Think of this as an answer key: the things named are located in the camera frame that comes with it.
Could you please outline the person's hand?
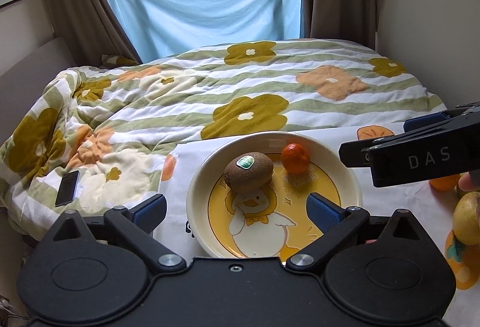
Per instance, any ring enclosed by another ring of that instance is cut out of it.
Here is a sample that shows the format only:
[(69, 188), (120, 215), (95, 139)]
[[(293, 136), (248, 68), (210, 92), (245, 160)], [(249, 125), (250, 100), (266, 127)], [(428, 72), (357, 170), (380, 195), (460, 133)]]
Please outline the person's hand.
[(474, 197), (475, 213), (478, 221), (479, 218), (479, 186), (480, 186), (480, 170), (473, 170), (464, 173), (458, 182), (459, 188), (464, 192), (476, 192)]

